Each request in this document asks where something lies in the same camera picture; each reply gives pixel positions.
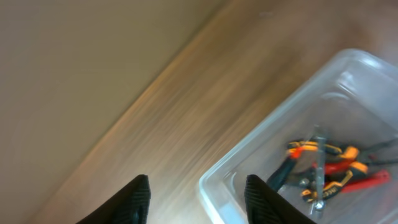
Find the orange black long-nose pliers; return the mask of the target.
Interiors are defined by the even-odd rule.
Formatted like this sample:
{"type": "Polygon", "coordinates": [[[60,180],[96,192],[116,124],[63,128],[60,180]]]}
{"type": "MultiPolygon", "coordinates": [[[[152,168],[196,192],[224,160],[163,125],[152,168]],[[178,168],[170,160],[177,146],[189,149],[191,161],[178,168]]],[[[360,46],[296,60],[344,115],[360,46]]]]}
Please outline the orange black long-nose pliers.
{"type": "Polygon", "coordinates": [[[324,186],[322,192],[317,192],[317,164],[308,169],[289,174],[286,185],[303,189],[302,198],[312,202],[317,196],[326,201],[340,192],[368,189],[390,181],[391,176],[385,169],[371,170],[371,167],[396,165],[397,159],[377,160],[374,155],[383,149],[389,149],[397,144],[397,139],[377,143],[360,149],[349,144],[325,144],[326,158],[324,165],[324,186]]]}

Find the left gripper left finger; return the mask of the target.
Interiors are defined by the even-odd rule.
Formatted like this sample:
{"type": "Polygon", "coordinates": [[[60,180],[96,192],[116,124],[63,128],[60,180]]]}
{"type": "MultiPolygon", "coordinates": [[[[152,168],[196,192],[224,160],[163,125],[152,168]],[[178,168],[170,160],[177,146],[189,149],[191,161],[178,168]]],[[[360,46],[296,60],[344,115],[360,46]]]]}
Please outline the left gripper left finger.
{"type": "Polygon", "coordinates": [[[138,175],[76,224],[146,224],[150,198],[149,177],[138,175]]]}

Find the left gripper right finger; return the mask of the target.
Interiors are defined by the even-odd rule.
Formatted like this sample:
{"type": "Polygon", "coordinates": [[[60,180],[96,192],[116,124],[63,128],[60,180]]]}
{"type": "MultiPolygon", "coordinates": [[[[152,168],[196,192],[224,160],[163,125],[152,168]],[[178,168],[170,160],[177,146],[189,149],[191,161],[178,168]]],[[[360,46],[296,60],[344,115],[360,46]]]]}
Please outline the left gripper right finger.
{"type": "Polygon", "coordinates": [[[260,177],[246,177],[244,201],[249,224],[315,224],[260,177]]]}

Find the black red screwdriver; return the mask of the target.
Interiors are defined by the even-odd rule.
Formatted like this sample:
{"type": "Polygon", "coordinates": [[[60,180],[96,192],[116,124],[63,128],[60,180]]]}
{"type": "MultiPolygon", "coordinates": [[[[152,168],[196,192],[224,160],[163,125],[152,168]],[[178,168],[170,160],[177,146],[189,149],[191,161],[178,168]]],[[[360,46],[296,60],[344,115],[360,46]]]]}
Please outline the black red screwdriver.
{"type": "Polygon", "coordinates": [[[289,174],[295,167],[298,159],[300,158],[303,152],[303,147],[298,146],[288,151],[287,157],[281,163],[281,165],[277,168],[275,172],[268,178],[266,184],[276,192],[284,185],[287,180],[289,174]]]}

